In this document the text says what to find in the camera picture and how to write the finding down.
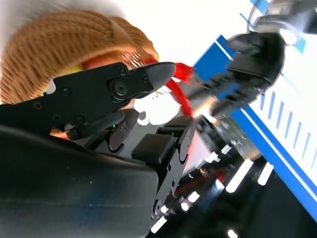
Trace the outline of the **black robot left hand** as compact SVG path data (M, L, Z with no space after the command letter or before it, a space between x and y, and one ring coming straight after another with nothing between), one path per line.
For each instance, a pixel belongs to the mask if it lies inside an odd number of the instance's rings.
M235 55L225 72L212 76L188 95L194 101L223 94L212 108L214 118L227 117L255 100L275 83L284 64L286 44L278 33L251 31L230 38L226 45Z

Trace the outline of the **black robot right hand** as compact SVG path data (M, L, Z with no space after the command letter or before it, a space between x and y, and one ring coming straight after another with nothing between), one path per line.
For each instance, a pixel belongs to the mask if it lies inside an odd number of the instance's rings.
M114 63L54 79L53 93L0 108L3 238L144 238L177 189L195 132L190 116L117 152L138 119L126 109L165 85L172 62Z

